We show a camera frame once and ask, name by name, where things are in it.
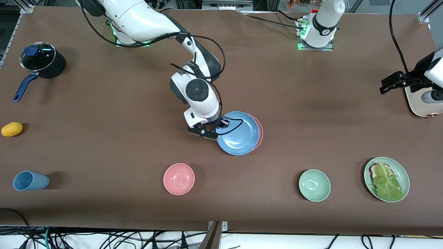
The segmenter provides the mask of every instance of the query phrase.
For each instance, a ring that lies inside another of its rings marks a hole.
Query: lettuce leaf
[[[385,201],[398,201],[403,198],[403,191],[400,188],[396,175],[389,175],[390,171],[385,163],[378,163],[375,166],[376,177],[372,180],[375,192],[378,197]]]

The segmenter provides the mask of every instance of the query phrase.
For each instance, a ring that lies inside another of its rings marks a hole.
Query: blue pot handle
[[[19,102],[22,99],[22,96],[25,93],[25,90],[27,88],[27,85],[29,85],[29,82],[35,80],[38,77],[39,77],[38,73],[32,73],[32,74],[26,76],[26,78],[20,84],[16,94],[14,95],[13,101],[14,102]]]

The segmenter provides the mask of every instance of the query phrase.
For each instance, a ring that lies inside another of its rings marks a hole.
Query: bread slice
[[[375,177],[377,177],[377,174],[375,173],[375,166],[377,166],[378,164],[374,164],[369,168],[369,172],[371,173],[371,179],[374,180]],[[392,171],[392,169],[389,167],[389,165],[386,165],[389,169],[389,175],[393,175],[394,172]]]

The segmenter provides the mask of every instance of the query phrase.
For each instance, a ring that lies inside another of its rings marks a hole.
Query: light green bowl
[[[329,196],[331,183],[325,173],[310,169],[300,176],[299,188],[306,199],[321,202]]]
[[[389,165],[389,168],[394,172],[394,174],[397,176],[398,183],[400,184],[400,187],[403,191],[403,198],[401,198],[398,201],[387,201],[383,200],[382,198],[378,197],[375,192],[375,186],[372,183],[371,179],[371,172],[369,171],[369,168],[377,163],[385,163]],[[369,191],[378,199],[384,201],[384,202],[399,202],[403,200],[409,193],[409,176],[406,173],[406,170],[394,159],[388,158],[388,157],[376,157],[370,160],[365,167],[365,171],[363,172],[363,178],[365,179],[366,186],[368,187]]]

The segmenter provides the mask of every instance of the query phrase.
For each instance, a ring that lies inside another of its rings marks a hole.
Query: black pot
[[[39,42],[26,47],[20,56],[20,65],[32,73],[20,84],[14,95],[14,102],[19,102],[29,83],[38,77],[54,78],[61,74],[66,66],[66,60],[54,46]]]

